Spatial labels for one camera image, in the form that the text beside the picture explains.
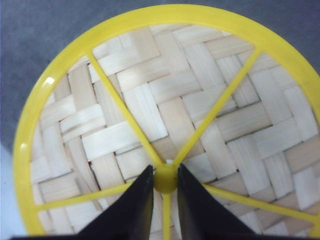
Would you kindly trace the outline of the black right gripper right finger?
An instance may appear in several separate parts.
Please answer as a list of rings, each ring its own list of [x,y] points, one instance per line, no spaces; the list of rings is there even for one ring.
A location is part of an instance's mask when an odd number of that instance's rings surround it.
[[[271,240],[256,234],[200,184],[181,164],[178,168],[178,213],[184,240]]]

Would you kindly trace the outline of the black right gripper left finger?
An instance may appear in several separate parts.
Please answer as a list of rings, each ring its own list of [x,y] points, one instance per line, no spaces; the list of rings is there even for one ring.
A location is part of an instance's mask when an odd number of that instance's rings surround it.
[[[148,240],[153,206],[153,168],[148,165],[124,194],[76,234],[14,236],[13,240]]]

